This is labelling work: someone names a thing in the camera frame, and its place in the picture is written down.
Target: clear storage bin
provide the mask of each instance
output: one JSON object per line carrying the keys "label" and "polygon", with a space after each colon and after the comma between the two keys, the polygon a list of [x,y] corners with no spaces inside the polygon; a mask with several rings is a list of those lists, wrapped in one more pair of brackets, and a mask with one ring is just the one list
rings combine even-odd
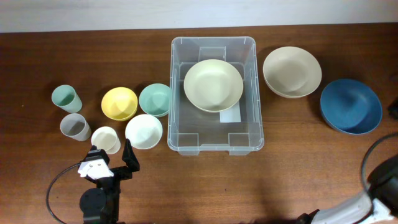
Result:
{"label": "clear storage bin", "polygon": [[[244,90],[239,100],[241,122],[221,123],[220,113],[196,108],[185,96],[185,75],[206,59],[224,60],[241,74]],[[177,37],[172,41],[172,91],[167,142],[184,156],[200,151],[229,151],[243,156],[264,145],[256,43],[251,37]]]}

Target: small bowl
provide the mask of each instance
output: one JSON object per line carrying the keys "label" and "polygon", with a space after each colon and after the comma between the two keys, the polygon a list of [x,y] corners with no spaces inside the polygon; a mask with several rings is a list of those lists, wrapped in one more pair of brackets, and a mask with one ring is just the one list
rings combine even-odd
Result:
{"label": "small bowl", "polygon": [[239,101],[243,94],[243,79],[228,62],[203,60],[187,72],[184,92],[197,108],[217,113],[230,109]]}
{"label": "small bowl", "polygon": [[170,88],[160,83],[145,87],[139,95],[139,106],[141,109],[157,118],[169,113],[169,102]]}
{"label": "small bowl", "polygon": [[316,58],[298,47],[281,47],[271,52],[262,71],[267,86],[279,96],[300,98],[315,91],[322,79]]}
{"label": "small bowl", "polygon": [[117,87],[108,91],[102,98],[102,112],[115,121],[125,121],[137,112],[138,99],[136,94],[125,87]]}
{"label": "small bowl", "polygon": [[126,139],[136,149],[151,149],[159,143],[163,134],[160,121],[152,115],[141,114],[134,117],[126,126]]}
{"label": "small bowl", "polygon": [[346,134],[366,134],[381,122],[382,107],[377,95],[365,84],[351,79],[329,83],[322,91],[323,119]]}

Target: white bowl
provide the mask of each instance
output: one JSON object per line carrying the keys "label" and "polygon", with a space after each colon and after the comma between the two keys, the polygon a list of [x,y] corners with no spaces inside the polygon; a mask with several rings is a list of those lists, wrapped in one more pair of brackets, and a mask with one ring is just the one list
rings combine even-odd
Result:
{"label": "white bowl", "polygon": [[322,79],[316,58],[298,47],[281,47],[271,52],[262,67],[268,87],[286,98],[299,98],[315,91]]}
{"label": "white bowl", "polygon": [[240,73],[228,62],[209,59],[195,64],[185,76],[189,101],[206,112],[220,112],[235,105],[243,93]]}
{"label": "white bowl", "polygon": [[126,126],[126,139],[136,149],[151,149],[159,143],[163,134],[160,121],[152,115],[134,117]]}

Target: green cup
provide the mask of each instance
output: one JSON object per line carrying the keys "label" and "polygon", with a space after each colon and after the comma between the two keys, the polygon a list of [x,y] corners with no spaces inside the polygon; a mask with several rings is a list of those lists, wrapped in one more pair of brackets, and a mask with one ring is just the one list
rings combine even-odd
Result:
{"label": "green cup", "polygon": [[160,83],[152,84],[144,88],[139,95],[139,106],[150,115],[157,118],[169,113],[170,88]]}
{"label": "green cup", "polygon": [[75,89],[70,85],[58,86],[52,92],[51,99],[55,105],[69,113],[77,113],[83,106]]}

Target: brown tabletop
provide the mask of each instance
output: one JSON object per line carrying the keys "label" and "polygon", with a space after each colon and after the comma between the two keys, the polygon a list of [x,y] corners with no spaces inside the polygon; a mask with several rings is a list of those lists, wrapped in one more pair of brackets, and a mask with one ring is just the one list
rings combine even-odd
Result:
{"label": "brown tabletop", "polygon": [[[47,187],[90,150],[90,140],[78,142],[60,132],[68,113],[52,104],[55,87],[73,86],[83,102],[79,113],[92,130],[110,126],[124,144],[127,121],[110,120],[101,111],[108,90],[126,86],[139,94],[150,83],[168,85],[175,37],[242,35],[256,40],[264,147],[241,157],[227,152],[183,157],[169,149],[167,117],[161,118],[159,145],[135,150],[141,171],[121,184],[120,221],[296,218],[361,191],[364,153],[376,139],[398,130],[398,121],[387,112],[398,97],[398,24],[0,34],[0,222],[55,223],[45,207]],[[321,65],[322,83],[309,96],[286,99],[265,84],[265,57],[286,45],[309,51]],[[341,134],[322,120],[320,94],[338,78],[360,80],[378,95],[383,119],[372,133]],[[398,139],[380,145],[368,170],[396,154],[397,146]],[[124,165],[121,155],[122,150],[111,155],[109,166]],[[92,187],[76,170],[59,179],[50,194],[56,215],[67,223],[82,223],[79,199]]]}

